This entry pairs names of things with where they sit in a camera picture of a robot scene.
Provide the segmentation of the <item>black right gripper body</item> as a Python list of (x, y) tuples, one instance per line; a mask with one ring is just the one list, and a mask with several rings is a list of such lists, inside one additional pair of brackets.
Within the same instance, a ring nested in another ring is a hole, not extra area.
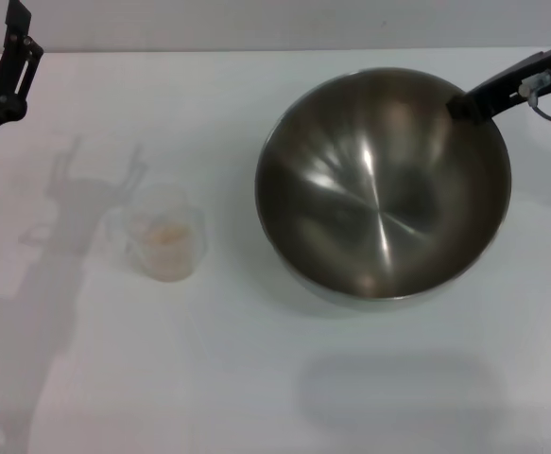
[[(499, 73), (480, 85), (480, 110), (482, 112), (504, 112), (526, 99), (519, 94), (519, 87), (525, 79), (551, 71), (551, 50), (538, 52)], [(551, 94), (551, 85), (540, 91)]]

